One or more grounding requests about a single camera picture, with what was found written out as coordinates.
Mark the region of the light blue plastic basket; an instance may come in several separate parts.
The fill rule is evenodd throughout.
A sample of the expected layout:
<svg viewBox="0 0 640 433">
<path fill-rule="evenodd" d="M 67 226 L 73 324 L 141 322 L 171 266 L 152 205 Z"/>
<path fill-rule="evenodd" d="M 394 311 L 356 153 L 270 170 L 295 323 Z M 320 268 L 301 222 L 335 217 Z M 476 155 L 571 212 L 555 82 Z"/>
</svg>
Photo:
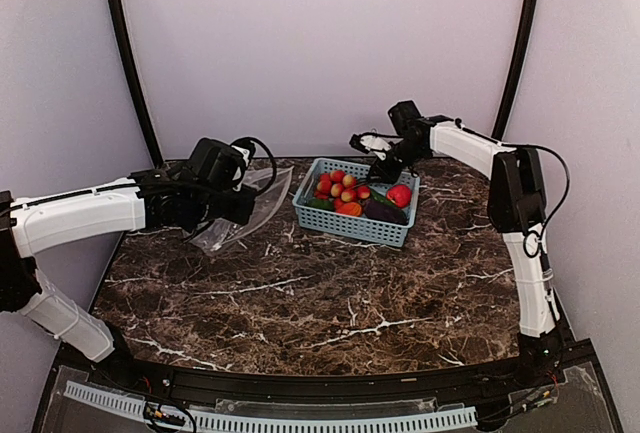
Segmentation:
<svg viewBox="0 0 640 433">
<path fill-rule="evenodd" d="M 365 163 L 316 158 L 292 200 L 300 226 L 372 243 L 401 247 L 407 233 L 415 223 L 418 207 L 420 179 L 410 173 L 403 172 L 399 180 L 393 184 L 380 182 L 372 184 L 372 189 L 383 196 L 386 196 L 387 191 L 396 184 L 409 188 L 409 204 L 401 209 L 407 219 L 406 225 L 371 219 L 365 213 L 360 216 L 344 215 L 308 205 L 309 201 L 315 199 L 314 192 L 322 174 L 330 173 L 333 170 L 342 170 L 347 174 L 352 174 L 356 179 L 362 180 L 366 177 L 369 169 L 370 166 Z"/>
</svg>

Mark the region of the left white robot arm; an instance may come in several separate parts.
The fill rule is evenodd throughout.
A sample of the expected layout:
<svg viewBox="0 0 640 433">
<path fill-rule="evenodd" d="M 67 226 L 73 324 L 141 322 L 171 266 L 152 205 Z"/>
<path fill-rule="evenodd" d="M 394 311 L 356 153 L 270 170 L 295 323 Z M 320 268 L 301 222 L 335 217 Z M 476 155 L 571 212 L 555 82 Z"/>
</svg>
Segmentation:
<svg viewBox="0 0 640 433">
<path fill-rule="evenodd" d="M 1 194 L 1 310 L 19 313 L 71 345 L 120 389 L 141 380 L 140 365 L 116 330 L 60 292 L 36 255 L 67 243 L 116 232 L 178 228 L 194 239 L 216 220 L 246 225 L 255 200 L 268 191 L 244 182 L 265 144 L 241 137 L 230 144 L 200 139 L 190 157 L 102 185 L 39 198 Z"/>
</svg>

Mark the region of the red cherry bunch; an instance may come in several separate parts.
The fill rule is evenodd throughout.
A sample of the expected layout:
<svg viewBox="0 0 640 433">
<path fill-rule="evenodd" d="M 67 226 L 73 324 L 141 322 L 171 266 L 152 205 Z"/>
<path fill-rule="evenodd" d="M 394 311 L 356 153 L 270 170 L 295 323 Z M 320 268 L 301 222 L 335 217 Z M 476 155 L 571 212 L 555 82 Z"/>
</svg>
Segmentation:
<svg viewBox="0 0 640 433">
<path fill-rule="evenodd" d="M 319 175 L 311 198 L 329 199 L 336 210 L 341 204 L 348 202 L 358 202 L 363 206 L 366 200 L 371 199 L 370 190 L 369 186 L 354 175 L 336 169 Z"/>
</svg>

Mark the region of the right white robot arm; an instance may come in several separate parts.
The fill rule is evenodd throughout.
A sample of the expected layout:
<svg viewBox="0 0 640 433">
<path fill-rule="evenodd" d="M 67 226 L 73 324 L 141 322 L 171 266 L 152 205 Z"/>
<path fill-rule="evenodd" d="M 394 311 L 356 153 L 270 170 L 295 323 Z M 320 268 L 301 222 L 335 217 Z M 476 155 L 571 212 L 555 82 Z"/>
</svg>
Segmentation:
<svg viewBox="0 0 640 433">
<path fill-rule="evenodd" d="M 547 199 L 537 145 L 513 145 L 467 128 L 461 120 L 401 112 L 392 117 L 394 135 L 365 132 L 349 144 L 376 160 L 367 178 L 392 183 L 420 160 L 444 155 L 489 180 L 487 215 L 502 235 L 512 262 L 520 303 L 523 336 L 549 335 L 560 319 L 546 245 L 553 214 Z"/>
</svg>

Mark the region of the clear zip top bag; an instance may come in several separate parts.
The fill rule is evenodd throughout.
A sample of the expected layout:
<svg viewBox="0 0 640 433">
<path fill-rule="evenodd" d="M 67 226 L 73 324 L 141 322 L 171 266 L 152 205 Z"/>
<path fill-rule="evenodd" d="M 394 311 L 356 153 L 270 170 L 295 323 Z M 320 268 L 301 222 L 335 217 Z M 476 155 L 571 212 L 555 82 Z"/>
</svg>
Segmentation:
<svg viewBox="0 0 640 433">
<path fill-rule="evenodd" d="M 278 167 L 275 181 L 269 189 L 258 196 L 249 221 L 238 225 L 225 219 L 216 219 L 212 226 L 189 241 L 200 248 L 207 256 L 228 249 L 233 243 L 241 241 L 263 227 L 278 212 L 289 192 L 293 176 L 293 167 Z"/>
</svg>

